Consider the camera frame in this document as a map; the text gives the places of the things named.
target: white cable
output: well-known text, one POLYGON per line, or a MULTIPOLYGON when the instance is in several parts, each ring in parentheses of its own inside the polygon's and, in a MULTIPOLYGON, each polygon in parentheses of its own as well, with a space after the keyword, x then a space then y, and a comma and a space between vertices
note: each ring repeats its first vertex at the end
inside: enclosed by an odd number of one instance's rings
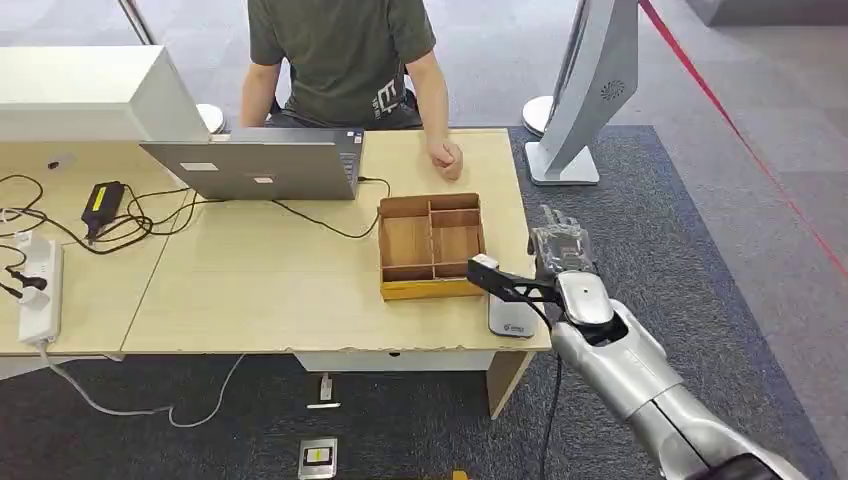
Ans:
MULTIPOLYGON (((22 216, 24 216, 24 215, 25 215, 25 214, 24 214, 24 212, 22 212, 22 211, 18 210, 17 208, 0 208, 0 221, 2 221, 2 222, 3 222, 3 225, 8 225, 8 224, 9 224, 9 219, 8 219, 8 218, 6 218, 6 212, 12 212, 12 213, 16 213, 16 214, 18 214, 18 216, 17 216, 17 217, 15 217, 15 218, 19 218, 19 217, 22 217, 22 216)), ((13 233, 13 235, 17 235, 17 234, 19 234, 19 233, 21 233, 21 231, 20 231, 20 230, 15 230, 15 232, 13 233)))
POLYGON ((38 354, 44 360, 44 363, 47 364, 47 367, 50 370, 53 370, 53 372, 55 372, 57 375, 64 378, 65 380, 67 380, 68 383, 70 383, 71 386, 74 387, 74 389, 77 392, 79 392, 80 396, 82 396, 83 400, 85 400, 86 403, 88 403, 91 406, 91 408, 97 410, 100 413, 105 413, 107 415, 114 415, 114 416, 117 416, 117 417, 133 417, 133 416, 137 416, 137 415, 155 415, 159 412, 168 412, 168 421, 171 423, 171 425, 173 425, 177 428, 192 428, 192 427, 196 427, 198 425, 203 425, 204 423, 211 420, 212 417, 214 417, 216 413, 218 413, 218 410, 221 408, 221 403, 224 400, 224 392, 227 389, 227 384, 230 383, 230 377, 233 376, 233 372, 236 371, 236 367, 238 367, 239 363, 241 363, 242 359, 245 356, 245 354, 242 353, 239 356, 239 358, 236 360, 236 363, 234 363, 233 366, 230 367, 230 371, 229 371, 229 373, 227 373, 227 378, 224 379, 224 383, 223 383, 223 385, 221 385, 221 392, 218 394, 218 404, 215 405, 215 409, 212 410, 212 413, 210 413, 206 418, 204 418, 203 420, 200 420, 198 422, 182 424, 182 423, 177 423, 177 422, 174 421, 174 406, 173 405, 169 405, 167 407, 159 407, 159 408, 155 408, 153 410, 130 410, 130 411, 112 410, 112 409, 109 409, 109 408, 106 408, 106 407, 99 405, 97 402, 92 400, 90 396, 88 396, 88 393, 86 393, 86 391, 80 386, 79 383, 77 383, 76 380, 74 380, 73 377, 71 377, 71 375, 68 372, 66 372, 63 368, 59 367, 58 365, 55 365, 53 362, 50 361, 50 357, 47 356, 47 350, 45 349, 44 345, 45 345, 44 342, 38 343, 36 345, 36 348, 38 349, 38 354))
POLYGON ((193 427, 196 427, 198 425, 203 425, 204 423, 211 420, 212 417, 214 417, 215 414, 218 413, 218 409, 221 408, 221 403, 224 401, 224 391, 227 389, 227 384, 230 383, 230 377, 233 376, 233 372, 236 371, 236 367, 238 367, 238 364, 241 363, 241 360, 244 358, 245 355, 246 355, 245 353, 242 353, 241 355, 239 355, 239 358, 236 360, 236 363, 234 363, 233 366, 230 367, 230 372, 227 373, 227 378, 224 379, 224 383, 221 385, 221 392, 218 394, 218 404, 215 405, 215 410, 212 410, 212 413, 210 413, 206 418, 204 418, 203 420, 200 420, 198 422, 177 423, 177 422, 174 421, 174 407, 169 407, 169 409, 168 409, 168 421, 171 422, 171 425, 173 425, 177 428, 193 428, 193 427))

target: desk leg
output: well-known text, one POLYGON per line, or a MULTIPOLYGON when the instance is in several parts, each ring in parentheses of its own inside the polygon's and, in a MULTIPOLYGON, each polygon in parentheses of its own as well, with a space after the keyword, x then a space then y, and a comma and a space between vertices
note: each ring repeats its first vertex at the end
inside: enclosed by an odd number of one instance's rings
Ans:
POLYGON ((533 360, 535 352, 497 352, 486 372, 486 389, 489 391, 489 414, 498 418, 509 396, 533 360))

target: olive green t-shirt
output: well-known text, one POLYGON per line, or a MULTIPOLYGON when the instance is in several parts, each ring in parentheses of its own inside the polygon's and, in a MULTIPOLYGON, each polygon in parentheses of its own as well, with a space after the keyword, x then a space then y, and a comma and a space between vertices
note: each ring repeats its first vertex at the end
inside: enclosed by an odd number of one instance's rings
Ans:
POLYGON ((366 125, 404 95, 404 65, 436 44, 423 0, 248 0, 250 57, 291 64, 286 104, 307 119, 366 125))

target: speaker grille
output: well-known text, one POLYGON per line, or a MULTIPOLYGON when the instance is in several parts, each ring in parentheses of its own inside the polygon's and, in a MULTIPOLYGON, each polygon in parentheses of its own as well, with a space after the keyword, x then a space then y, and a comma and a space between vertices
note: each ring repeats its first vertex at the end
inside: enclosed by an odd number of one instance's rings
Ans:
POLYGON ((606 101, 615 100, 624 93, 624 82, 621 80, 612 80, 601 87, 601 98, 606 101))

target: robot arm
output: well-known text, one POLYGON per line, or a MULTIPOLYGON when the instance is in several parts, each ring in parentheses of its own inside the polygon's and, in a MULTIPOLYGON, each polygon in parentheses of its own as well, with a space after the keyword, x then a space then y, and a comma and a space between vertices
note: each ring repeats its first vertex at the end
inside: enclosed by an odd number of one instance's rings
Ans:
POLYGON ((803 480, 780 456, 713 415, 683 386, 665 350, 600 277, 566 270, 553 280, 501 272, 478 255, 468 278, 506 302, 550 302, 563 315, 549 324, 551 343, 610 412, 629 426, 670 480, 803 480))

